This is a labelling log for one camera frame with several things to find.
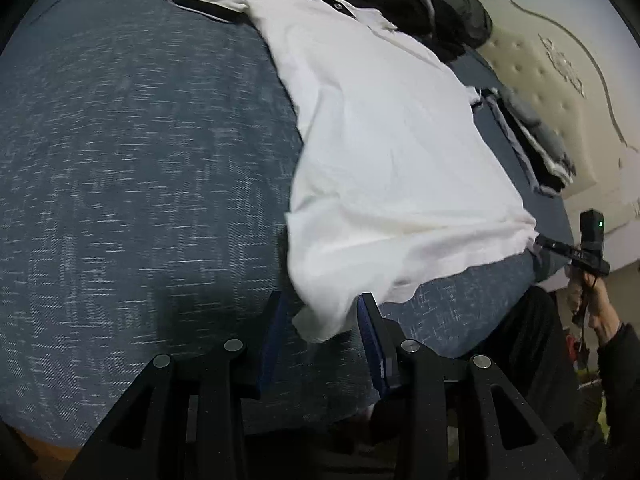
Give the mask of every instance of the black pants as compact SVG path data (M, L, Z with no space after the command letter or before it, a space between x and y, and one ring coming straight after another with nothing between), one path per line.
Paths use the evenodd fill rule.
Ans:
M467 356L473 354L489 356L553 434L572 423L578 381L558 308L543 289L530 287L491 335Z

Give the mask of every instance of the headboard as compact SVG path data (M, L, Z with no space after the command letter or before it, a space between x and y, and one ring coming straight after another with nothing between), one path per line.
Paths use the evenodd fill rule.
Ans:
M563 192L576 241L581 211L595 208L609 232L635 217L622 199L620 169L628 140L610 102L606 74L575 34L514 0L482 0L494 21L478 51L500 81L525 98L563 139L577 177Z

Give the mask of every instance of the folded clothes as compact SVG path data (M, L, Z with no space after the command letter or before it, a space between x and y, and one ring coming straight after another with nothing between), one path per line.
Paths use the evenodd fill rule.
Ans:
M431 0L431 3L440 41L478 48L491 36L493 22L479 0Z
M522 145L518 141L518 138L516 137L513 130L507 124L506 118L500 110L500 105L498 104L497 98L490 92L484 98L489 107L489 110L491 110L495 120L500 126L500 129L504 132L504 135L507 137L507 140L511 144L513 151L516 153L520 166L522 167L522 170L524 171L525 175L527 176L527 180L529 181L530 189L534 193L540 193L545 196L558 196L559 193L555 189L544 186L538 181L536 172L533 170L529 157L524 152Z
M498 93L507 109L536 139L548 156L562 166L569 175L575 175L575 164L567 152L562 137L543 123L538 113L511 89L503 88Z
M573 183L575 166L564 142L529 104L508 89L485 89L481 94L516 152L533 191L555 196ZM553 155L546 149L549 146Z

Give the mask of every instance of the black jacket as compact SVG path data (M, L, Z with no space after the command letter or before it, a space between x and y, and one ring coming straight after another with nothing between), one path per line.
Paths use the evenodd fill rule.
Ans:
M640 340L630 325L598 350L610 427L607 479L640 478Z
M630 325L598 350L609 443L598 424L559 443L585 480L640 479L640 340Z

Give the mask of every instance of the blue bedspread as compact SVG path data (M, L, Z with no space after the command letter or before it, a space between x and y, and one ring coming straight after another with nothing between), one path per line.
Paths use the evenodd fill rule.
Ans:
M459 78L496 86L474 54ZM38 0L0 57L0 416L82 444L159 352L206 351L292 297L284 212L301 149L264 42L164 0ZM542 232L488 110L478 127ZM446 355L485 337L534 281L529 254L420 287L386 316ZM289 326L248 431L336 420L375 400L356 332L308 346Z

